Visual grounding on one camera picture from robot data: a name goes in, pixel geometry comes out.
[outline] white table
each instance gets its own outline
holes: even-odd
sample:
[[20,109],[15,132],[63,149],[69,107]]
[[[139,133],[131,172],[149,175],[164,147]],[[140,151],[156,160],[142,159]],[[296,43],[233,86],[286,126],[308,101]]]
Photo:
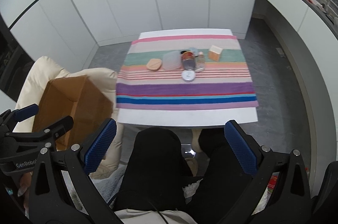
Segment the white table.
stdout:
[[[173,35],[233,35],[227,29],[181,29],[143,32],[139,39]],[[137,110],[119,109],[117,121],[123,124],[163,127],[220,127],[229,120],[237,123],[258,121],[255,107],[218,110]]]

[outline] purple stripe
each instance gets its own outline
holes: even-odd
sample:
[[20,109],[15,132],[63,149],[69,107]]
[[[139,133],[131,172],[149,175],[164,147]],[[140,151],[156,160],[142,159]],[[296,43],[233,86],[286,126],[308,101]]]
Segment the purple stripe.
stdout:
[[200,83],[200,84],[159,84],[127,85],[116,84],[116,94],[165,96],[165,95],[203,95],[253,92],[252,82],[241,83]]
[[258,101],[215,103],[215,104],[181,104],[181,105],[146,105],[117,103],[117,108],[138,110],[218,110],[232,108],[257,107]]

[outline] brown box on counter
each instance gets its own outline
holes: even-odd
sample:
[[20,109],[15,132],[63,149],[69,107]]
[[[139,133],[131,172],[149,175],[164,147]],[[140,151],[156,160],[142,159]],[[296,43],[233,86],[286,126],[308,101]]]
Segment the brown box on counter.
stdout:
[[65,150],[74,143],[82,143],[86,137],[113,111],[112,102],[88,79],[87,76],[50,80],[39,103],[33,131],[40,131],[60,118],[70,115],[73,128],[56,141],[58,150]]

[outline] person's leg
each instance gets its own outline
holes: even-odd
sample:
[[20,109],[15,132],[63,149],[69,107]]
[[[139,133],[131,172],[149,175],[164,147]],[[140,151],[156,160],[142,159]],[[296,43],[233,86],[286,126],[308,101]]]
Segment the person's leg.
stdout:
[[204,129],[198,142],[210,162],[186,212],[198,224],[216,224],[233,206],[252,177],[244,173],[224,137],[224,129]]
[[137,134],[114,210],[183,210],[183,176],[192,176],[181,154],[181,142],[172,131],[149,128]]

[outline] blue stripe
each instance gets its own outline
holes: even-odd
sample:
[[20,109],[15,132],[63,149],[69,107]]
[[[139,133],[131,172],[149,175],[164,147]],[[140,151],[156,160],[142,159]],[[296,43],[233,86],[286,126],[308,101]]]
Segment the blue stripe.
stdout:
[[118,95],[117,98],[130,98],[130,99],[161,99],[161,100],[173,100],[173,99],[215,99],[215,98],[228,98],[228,97],[250,97],[256,96],[256,94],[240,94],[240,95],[210,95],[210,96],[129,96]]
[[245,102],[256,101],[256,96],[248,97],[229,97],[229,98],[206,98],[206,99],[131,99],[131,98],[117,98],[117,103],[129,104],[147,104],[147,105],[179,105],[179,104],[216,104],[216,103],[229,103],[229,102]]

